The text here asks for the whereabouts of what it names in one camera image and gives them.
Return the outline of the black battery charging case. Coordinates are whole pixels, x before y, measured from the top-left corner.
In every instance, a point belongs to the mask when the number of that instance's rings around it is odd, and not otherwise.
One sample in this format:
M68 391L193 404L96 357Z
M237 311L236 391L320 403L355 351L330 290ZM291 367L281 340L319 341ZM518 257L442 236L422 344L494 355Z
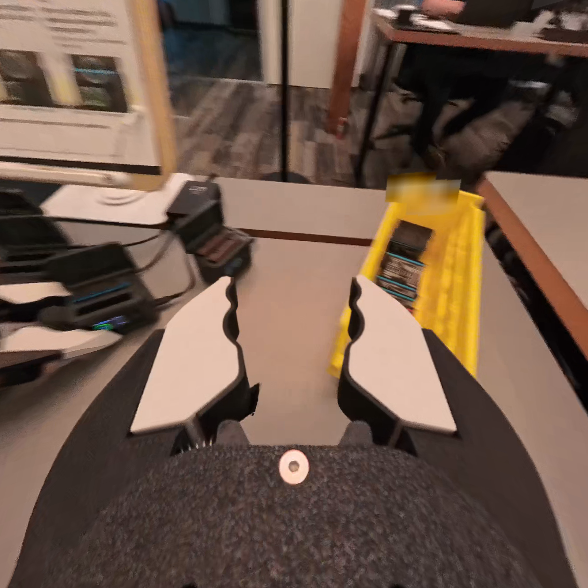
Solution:
M124 335L151 326L159 318L155 299L140 278L136 264L119 243L55 256L46 268L52 281L60 282L71 294L61 305L40 311L42 326L61 331L107 329ZM122 282L131 282L132 286L84 303L70 302L72 295L84 296Z
M48 281L48 261L70 249L61 228L21 190L1 188L1 284Z
M223 228L231 228L239 233L237 241L249 243L247 252L235 258L226 266L212 267L206 261L206 256L196 254L204 243ZM208 285L215 283L219 278L227 276L233 279L238 278L246 271L252 261L253 237L240 229L235 229L224 224L221 202L211 202L205 209L196 212L180 221L176 226L176 234L181 240L187 254L194 257L202 281Z

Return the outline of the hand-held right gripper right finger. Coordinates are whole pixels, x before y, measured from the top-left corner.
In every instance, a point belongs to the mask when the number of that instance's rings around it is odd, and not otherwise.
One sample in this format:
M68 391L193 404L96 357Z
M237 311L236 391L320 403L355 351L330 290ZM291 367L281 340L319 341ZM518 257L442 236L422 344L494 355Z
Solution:
M417 320L363 275L352 279L337 403L375 446L411 449L411 433L459 441L459 430Z

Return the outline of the black battery red edge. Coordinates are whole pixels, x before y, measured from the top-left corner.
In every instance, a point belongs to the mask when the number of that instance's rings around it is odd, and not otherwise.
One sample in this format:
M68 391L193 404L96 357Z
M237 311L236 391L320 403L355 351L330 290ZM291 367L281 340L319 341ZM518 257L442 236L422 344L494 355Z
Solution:
M227 241L210 253L205 261L212 267L220 268L247 252L248 247L249 243L246 241Z
M231 228L223 228L196 250L196 254L200 256L211 256L215 251L220 249L224 243L238 240L238 238L238 232L235 232Z

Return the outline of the yellow plastic bin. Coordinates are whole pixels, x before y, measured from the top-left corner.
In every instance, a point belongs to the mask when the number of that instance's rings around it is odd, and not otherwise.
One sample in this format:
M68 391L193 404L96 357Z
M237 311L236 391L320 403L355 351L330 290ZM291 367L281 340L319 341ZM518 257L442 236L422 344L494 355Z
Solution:
M412 314L434 331L476 378L479 352L484 198L434 180L432 173L389 176L387 208L359 271L375 281L401 221L432 230Z

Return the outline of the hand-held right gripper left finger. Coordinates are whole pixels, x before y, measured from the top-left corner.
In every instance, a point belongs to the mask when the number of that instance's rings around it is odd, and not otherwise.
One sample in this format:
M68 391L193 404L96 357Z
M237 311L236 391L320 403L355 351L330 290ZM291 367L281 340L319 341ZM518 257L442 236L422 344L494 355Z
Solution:
M223 422L254 415L261 385L249 383L237 309L235 281L224 276L168 322L130 424L132 436L179 430L189 445L203 447L216 442Z

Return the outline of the dark grey laptop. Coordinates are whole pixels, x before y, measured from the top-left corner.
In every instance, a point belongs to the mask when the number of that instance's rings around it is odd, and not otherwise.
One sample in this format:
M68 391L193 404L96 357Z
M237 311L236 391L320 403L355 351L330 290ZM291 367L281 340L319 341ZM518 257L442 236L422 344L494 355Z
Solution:
M455 23L509 28L529 13L533 1L466 1Z

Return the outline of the black multiport charger hub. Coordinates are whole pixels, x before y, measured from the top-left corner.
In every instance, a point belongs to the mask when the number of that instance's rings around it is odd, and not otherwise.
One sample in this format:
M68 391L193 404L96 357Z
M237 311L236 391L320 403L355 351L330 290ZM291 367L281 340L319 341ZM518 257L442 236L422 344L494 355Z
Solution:
M180 220L205 209L222 198L221 186L212 180L186 181L166 210L169 222Z

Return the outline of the long wooden desk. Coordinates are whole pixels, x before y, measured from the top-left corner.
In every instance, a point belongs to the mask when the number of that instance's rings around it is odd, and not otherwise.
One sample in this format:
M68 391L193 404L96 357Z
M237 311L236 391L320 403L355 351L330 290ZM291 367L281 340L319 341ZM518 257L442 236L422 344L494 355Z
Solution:
M487 172L476 188L587 357L587 180Z

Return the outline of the brown wooden panel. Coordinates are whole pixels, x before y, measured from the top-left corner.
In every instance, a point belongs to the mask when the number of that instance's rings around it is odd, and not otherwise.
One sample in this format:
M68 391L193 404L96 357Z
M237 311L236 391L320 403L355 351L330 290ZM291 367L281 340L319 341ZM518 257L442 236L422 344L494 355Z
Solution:
M366 5L367 1L342 1L334 77L325 126L325 131L334 136L341 135L341 128L345 126L349 114L350 93Z

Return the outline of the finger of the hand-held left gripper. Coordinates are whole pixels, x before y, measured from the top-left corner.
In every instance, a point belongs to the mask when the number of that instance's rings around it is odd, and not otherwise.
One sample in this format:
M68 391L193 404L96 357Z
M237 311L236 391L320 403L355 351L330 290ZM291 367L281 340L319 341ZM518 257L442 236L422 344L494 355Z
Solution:
M59 282L28 282L1 285L1 300L13 305L36 303L48 298L67 298L70 296Z
M26 326L1 339L1 359L16 359L32 353L60 354L64 359L89 355L116 345L122 335L113 330L54 330Z

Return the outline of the wooden background desk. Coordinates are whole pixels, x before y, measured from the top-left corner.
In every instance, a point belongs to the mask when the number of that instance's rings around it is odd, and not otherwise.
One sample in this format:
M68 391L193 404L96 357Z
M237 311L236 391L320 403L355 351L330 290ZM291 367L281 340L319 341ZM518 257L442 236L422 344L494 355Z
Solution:
M371 11L379 44L383 47L382 64L373 85L362 143L356 160L356 187L364 186L364 163L371 144L371 133L378 115L385 86L397 77L405 45L419 44L433 47L467 48L519 54L557 55L587 59L587 33L559 31L548 28L537 33L510 32L505 29L455 23L449 32L426 28L404 28L398 25L393 13L390 17L378 9Z

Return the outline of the printed paper sheet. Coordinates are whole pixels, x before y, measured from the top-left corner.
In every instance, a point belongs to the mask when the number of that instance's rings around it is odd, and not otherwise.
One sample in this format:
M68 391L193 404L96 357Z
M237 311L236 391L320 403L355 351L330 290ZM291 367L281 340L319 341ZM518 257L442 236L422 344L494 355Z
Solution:
M155 173L130 1L1 1L1 160Z

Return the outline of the black battery blue edge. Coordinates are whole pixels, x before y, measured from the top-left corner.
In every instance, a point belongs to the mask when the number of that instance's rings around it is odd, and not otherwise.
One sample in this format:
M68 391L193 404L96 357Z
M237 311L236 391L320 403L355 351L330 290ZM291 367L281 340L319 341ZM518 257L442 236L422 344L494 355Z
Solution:
M91 293L88 293L84 296L76 296L74 297L72 295L72 297L70 298L70 302L72 302L73 304L80 304L80 303L84 303L86 301L89 300L94 300L106 295L111 295L117 292L121 292L123 290L126 290L128 288L130 288L132 286L131 282L122 282L122 283L118 283L110 288L104 288L101 290L97 290Z

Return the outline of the row of black batteries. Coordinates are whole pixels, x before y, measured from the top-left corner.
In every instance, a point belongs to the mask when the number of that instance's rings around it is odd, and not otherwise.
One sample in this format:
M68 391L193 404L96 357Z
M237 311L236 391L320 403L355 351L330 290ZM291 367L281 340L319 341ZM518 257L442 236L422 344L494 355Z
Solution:
M400 220L393 229L374 277L374 283L414 314L426 267L423 258L434 231Z

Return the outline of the white board ledge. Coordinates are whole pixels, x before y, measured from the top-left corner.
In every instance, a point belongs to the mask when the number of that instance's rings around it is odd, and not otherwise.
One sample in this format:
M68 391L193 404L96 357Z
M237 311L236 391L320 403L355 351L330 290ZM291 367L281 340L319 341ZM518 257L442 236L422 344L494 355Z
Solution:
M135 175L101 162L1 156L1 179L60 185L132 187Z

